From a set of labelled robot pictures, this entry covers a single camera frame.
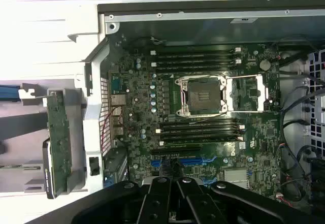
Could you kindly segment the perforated metal drive cage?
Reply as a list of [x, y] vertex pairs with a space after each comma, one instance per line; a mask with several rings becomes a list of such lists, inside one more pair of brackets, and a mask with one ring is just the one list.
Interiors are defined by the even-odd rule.
[[[325, 49], [309, 55], [309, 75], [325, 81]], [[310, 135], [315, 138], [313, 145], [322, 147], [325, 144], [325, 94], [310, 99]]]

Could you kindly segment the grey plastic parts rack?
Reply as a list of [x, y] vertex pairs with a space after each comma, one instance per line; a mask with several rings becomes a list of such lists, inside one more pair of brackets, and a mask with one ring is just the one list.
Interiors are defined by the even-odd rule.
[[[46, 95], [50, 88], [66, 89], [66, 113], [70, 125], [72, 175], [68, 194], [85, 184], [82, 91], [59, 85], [12, 83], [20, 89], [35, 89]], [[48, 139], [47, 108], [42, 99], [0, 102], [0, 193], [45, 193], [43, 142]]]

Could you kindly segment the blue disk caddy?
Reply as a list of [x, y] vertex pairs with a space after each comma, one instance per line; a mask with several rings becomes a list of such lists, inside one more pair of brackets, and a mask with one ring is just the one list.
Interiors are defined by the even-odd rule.
[[0, 85], [0, 102], [19, 102], [20, 86]]

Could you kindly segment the grey open PC case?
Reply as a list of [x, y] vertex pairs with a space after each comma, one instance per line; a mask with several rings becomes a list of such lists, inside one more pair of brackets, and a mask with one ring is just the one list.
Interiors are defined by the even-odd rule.
[[[97, 102], [99, 125], [84, 124], [85, 145], [99, 141], [100, 156], [90, 157], [92, 190], [109, 187], [128, 178], [127, 151], [117, 146], [107, 120], [110, 107], [109, 71], [131, 48], [233, 46], [265, 44], [280, 55], [279, 118], [280, 189], [278, 202], [325, 216], [325, 144], [313, 145], [310, 135], [310, 99], [325, 94], [325, 81], [309, 75], [309, 55], [325, 49], [325, 9], [278, 10], [258, 8], [250, 12], [213, 12], [208, 3], [145, 4], [140, 12], [118, 12], [101, 5], [106, 37], [97, 47], [98, 60], [89, 67], [87, 88], [100, 82]], [[146, 184], [147, 177], [139, 185]]]

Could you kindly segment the metal CPU socket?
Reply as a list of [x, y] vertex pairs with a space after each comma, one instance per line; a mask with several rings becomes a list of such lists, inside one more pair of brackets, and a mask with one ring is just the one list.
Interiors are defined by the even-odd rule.
[[184, 76], [176, 79], [175, 84], [180, 92], [180, 109], [176, 115], [185, 118], [214, 117], [228, 111], [224, 76]]

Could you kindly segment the teal serial port connector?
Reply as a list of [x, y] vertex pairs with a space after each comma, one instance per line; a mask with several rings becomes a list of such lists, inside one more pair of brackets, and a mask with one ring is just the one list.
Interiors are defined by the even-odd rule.
[[123, 78], [113, 74], [111, 77], [111, 93], [112, 94], [125, 94], [126, 85], [124, 84]]

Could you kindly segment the metal CPU socket cover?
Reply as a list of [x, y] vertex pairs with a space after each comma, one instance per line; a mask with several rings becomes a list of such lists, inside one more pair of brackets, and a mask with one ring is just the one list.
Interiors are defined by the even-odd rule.
[[230, 113], [261, 113], [269, 90], [261, 74], [225, 78], [223, 100]]

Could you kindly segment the silver chipset heatsink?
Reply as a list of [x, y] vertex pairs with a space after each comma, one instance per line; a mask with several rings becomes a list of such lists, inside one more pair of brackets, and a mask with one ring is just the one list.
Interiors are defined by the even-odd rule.
[[246, 169], [224, 170], [224, 180], [244, 189], [249, 189]]

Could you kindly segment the green motherboard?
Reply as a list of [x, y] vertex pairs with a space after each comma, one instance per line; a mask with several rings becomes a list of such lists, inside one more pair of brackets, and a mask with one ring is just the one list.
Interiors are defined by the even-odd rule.
[[[125, 94], [110, 95], [110, 107], [113, 113], [107, 120], [111, 134], [117, 146], [126, 147], [128, 162], [128, 178], [136, 183], [142, 183], [147, 177], [159, 175], [159, 167], [152, 167], [152, 160], [162, 158], [201, 158], [203, 165], [184, 166], [183, 174], [202, 180], [204, 185], [211, 185], [219, 180], [224, 181], [224, 170], [246, 169], [249, 189], [268, 198], [275, 198], [280, 189], [280, 156], [276, 149], [280, 144], [279, 118], [280, 83], [278, 51], [265, 44], [233, 45], [242, 47], [241, 52], [230, 51], [199, 51], [172, 52], [150, 54], [146, 48], [131, 48], [125, 51], [119, 62], [109, 71], [109, 89], [111, 92], [111, 77], [116, 74], [123, 78], [126, 85]], [[183, 53], [235, 53], [240, 57], [203, 57], [203, 58], [154, 58], [160, 54]], [[157, 60], [193, 60], [193, 59], [242, 59], [242, 63], [172, 63], [156, 64]], [[268, 60], [271, 68], [263, 71], [259, 67], [262, 60]], [[173, 72], [158, 73], [157, 67], [189, 67], [189, 66], [236, 66], [227, 71], [207, 72]], [[236, 77], [261, 74], [264, 85], [269, 90], [269, 99], [264, 103], [261, 113], [230, 113], [224, 112], [214, 117], [185, 118], [176, 115], [180, 109], [179, 86], [175, 80], [184, 76], [222, 75]], [[238, 123], [200, 123], [192, 125], [175, 125], [160, 127], [160, 123], [179, 121], [205, 121], [225, 118], [239, 119]], [[211, 130], [211, 131], [171, 131], [156, 134], [156, 129], [166, 127], [203, 126], [203, 125], [238, 125], [241, 130]], [[213, 138], [161, 138], [160, 135], [188, 135], [221, 132], [236, 132], [237, 136]], [[167, 148], [159, 146], [159, 140], [186, 139], [228, 139], [242, 137], [245, 144], [208, 144], [200, 146], [200, 151], [178, 154], [152, 155], [150, 150]]]

